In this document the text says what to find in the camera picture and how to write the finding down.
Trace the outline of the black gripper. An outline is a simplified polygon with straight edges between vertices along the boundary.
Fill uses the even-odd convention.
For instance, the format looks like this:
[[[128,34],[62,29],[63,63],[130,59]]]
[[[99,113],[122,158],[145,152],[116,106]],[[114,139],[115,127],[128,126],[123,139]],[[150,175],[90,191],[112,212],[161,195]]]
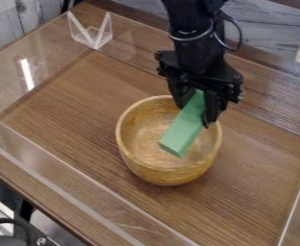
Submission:
[[[199,36],[174,33],[174,50],[159,50],[158,74],[167,79],[177,106],[182,109],[199,89],[205,92],[202,122],[218,121],[230,102],[239,103],[245,78],[225,59],[225,34],[218,30]]]

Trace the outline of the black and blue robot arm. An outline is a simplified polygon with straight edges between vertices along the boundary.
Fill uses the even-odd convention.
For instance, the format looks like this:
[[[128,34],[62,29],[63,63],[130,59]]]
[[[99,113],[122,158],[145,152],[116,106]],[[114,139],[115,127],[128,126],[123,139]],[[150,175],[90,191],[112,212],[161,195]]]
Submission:
[[[155,53],[158,74],[167,79],[177,106],[185,108],[197,91],[205,93],[205,126],[218,121],[230,103],[242,100],[243,74],[229,64],[225,23],[235,19],[222,10],[229,0],[162,0],[169,13],[171,50]]]

